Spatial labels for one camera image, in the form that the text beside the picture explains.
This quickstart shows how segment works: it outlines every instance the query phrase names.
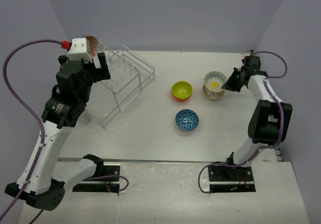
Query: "clear dish rack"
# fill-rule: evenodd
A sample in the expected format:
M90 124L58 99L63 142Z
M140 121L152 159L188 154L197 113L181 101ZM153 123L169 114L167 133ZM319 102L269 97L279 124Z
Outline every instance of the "clear dish rack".
M105 128L151 81L155 82L155 68L124 45L112 51L100 43L98 52L105 53L111 79L92 86L90 101L79 120L85 125L95 120Z

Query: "bowl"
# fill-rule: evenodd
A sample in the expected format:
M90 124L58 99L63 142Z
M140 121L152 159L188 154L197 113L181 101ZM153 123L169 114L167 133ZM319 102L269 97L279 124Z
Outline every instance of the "bowl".
M225 90L221 92L211 92L203 85L203 93L210 100L218 100L224 95Z
M179 101L179 102L184 102L184 101L190 99L190 97L191 97L191 96L189 96L188 98L180 99L180 98L175 97L173 93L172 93L172 95L173 95L173 98L174 98L175 100Z
M176 114L175 122L184 131L192 131L199 125L198 115L190 109L183 109Z
M204 77L204 85L211 92L221 92L227 77L218 71L209 72Z
M188 99L193 93L193 88L190 83L180 81L174 83L172 86L172 94L176 99L185 100Z

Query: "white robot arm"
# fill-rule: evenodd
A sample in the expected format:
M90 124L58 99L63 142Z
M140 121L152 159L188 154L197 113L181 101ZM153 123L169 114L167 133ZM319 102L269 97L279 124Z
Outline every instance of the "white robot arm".
M257 102L256 109L248 126L248 138L244 144L228 158L226 164L240 165L246 168L251 166L251 162L260 152L269 147L273 147L282 131L281 142L285 139L292 106L284 103L272 89L268 75L260 70L260 58L250 55L243 60L240 69L234 68L234 72L223 85L223 89L230 91L240 91L242 86L246 86ZM284 123L281 125L282 107Z
M85 110L92 84L110 79L104 53L97 54L97 68L86 38L73 39L67 50L68 56L58 58L61 64L56 75L58 84L53 87L52 97L42 114L45 129L43 144L40 134L23 174L16 183L8 184L5 190L8 195L19 195L19 199L25 200L28 205L42 210L55 209L65 191L88 177L101 176L103 171L100 158L86 155L71 169L52 176L61 149Z

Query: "gray wall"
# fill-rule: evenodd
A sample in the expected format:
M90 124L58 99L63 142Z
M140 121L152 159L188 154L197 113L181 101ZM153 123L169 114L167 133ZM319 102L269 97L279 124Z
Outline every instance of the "gray wall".
M111 48L244 51L261 39L282 0L51 0L69 38Z
M288 62L288 75L271 82L282 100L293 105L281 152L293 164L311 223L321 223L320 27L321 0L284 0L257 47ZM270 75L283 72L278 59L261 56Z
M66 39L49 0L0 0L0 60L17 45L24 42L52 38ZM44 104L51 96L57 58L64 51L52 43L38 44L21 50L13 57L9 79L17 93L41 115ZM15 182L30 158L39 132L36 121L11 96L0 77L0 212L12 201L5 195L6 184ZM18 223L22 201L1 223Z

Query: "cable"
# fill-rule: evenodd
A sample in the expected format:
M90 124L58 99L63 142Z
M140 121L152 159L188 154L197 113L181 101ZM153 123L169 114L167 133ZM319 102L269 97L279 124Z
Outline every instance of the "cable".
M126 190L128 185L129 185L129 180L122 176L122 175L108 175L108 176L99 176L99 177L90 177L90 178L87 178L85 180L101 180L101 179L107 179L107 178L121 178L121 179L124 179L126 181L126 186L122 189L119 189L119 191L123 191L123 190Z
M104 184L105 184L106 190L108 191L109 186L106 183L106 179L104 179Z
M245 188L249 188L249 185L246 184L246 176L245 175L243 175L243 179L244 179Z
M259 54L259 53L268 53L268 54L272 54L272 55L278 57L283 62L284 68L285 68L284 73L281 76L269 76L269 77L266 77L264 80L271 79L271 78L283 78L287 74L287 63L280 55L278 55L278 54L276 54L274 52L269 52L269 51L254 52L254 53L252 53L252 55ZM206 168L212 167L212 166L217 166L217 165L223 166L223 167L237 168L237 167L240 167L240 166L242 166L242 165L244 165L244 164L246 164L248 162L251 162L261 150L275 149L280 145L281 140L282 140L283 128L284 128L284 111L283 111L283 107L282 107L281 103L279 102L279 100L275 96L273 96L271 90L267 86L266 81L264 81L264 87L265 87L266 91L269 93L270 97L276 102L276 104L278 105L278 107L280 109L280 131L279 131L279 136L278 136L278 139L276 141L276 144L273 145L273 146L261 146L261 147L257 148L257 150L253 153L253 155L248 160L243 161L242 163L237 164L237 165L228 165L228 164L224 164L224 163L220 162L220 163L212 163L212 164L208 164L208 165L204 166L201 169L201 171L199 173L199 176L198 176L198 180L197 180L198 186L199 186L199 189L200 189L201 192L203 192L205 194L211 193L211 190L205 191L205 190L203 190L201 188L201 175L202 175L203 171Z
M35 218L33 218L31 222L29 222L29 224L34 223L34 222L38 219L38 217L41 215L41 213L43 213L43 212L44 212L44 210L41 210L41 211L35 216Z
M42 124L42 121L40 120L40 118L37 116L37 114L17 95L17 93L14 91L14 89L12 88L11 84L9 83L8 80L8 73L7 73L7 67L8 67L8 63L10 61L10 59L12 58L12 56L18 52L19 50L23 49L26 46L29 45L33 45L33 44L37 44L37 43L42 43L42 42L51 42L51 43L57 43L59 45L62 44L62 42L60 41L56 41L56 40L50 40L50 39L42 39L42 40L35 40L35 41L31 41L31 42L27 42L25 44L22 44L20 46L18 46L17 48L13 49L9 55L6 57L5 62L4 62L4 66L2 69L2 73L4 76L4 80L5 80L5 84L7 85L9 91L12 93L12 95L22 104L23 107L25 107L29 113L31 113L31 115L36 119L39 127L40 127L40 132L41 132L41 139L40 139L40 143L43 144L44 140L45 140L45 129L44 126ZM30 180L30 177L35 169L36 163L39 159L40 153L41 153L42 147L39 147L35 156L35 159L31 165L31 168L29 170L29 173L27 174L26 177L26 181L28 182ZM18 194L16 195L16 197L13 199L13 201L9 204L9 206L4 210L4 212L1 214L0 216L0 221L2 221L2 219L5 217L5 215L9 212L9 210L13 207L13 205L16 203L16 201L19 199L20 195L23 193L25 187L27 186L27 184L24 184L20 191L18 192Z

